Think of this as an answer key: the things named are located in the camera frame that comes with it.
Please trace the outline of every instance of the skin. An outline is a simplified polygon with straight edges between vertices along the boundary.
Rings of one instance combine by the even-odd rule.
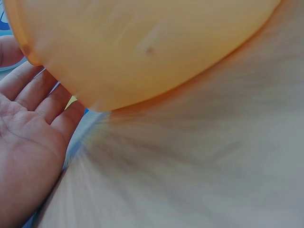
[[[0,38],[0,67],[23,54]],[[68,143],[85,108],[42,67],[26,62],[0,81],[0,227],[22,225],[56,183]]]

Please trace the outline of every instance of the orange plastic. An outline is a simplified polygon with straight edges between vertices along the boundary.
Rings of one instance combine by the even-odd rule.
[[[162,94],[251,37],[280,0],[4,0],[13,32],[86,107]]]

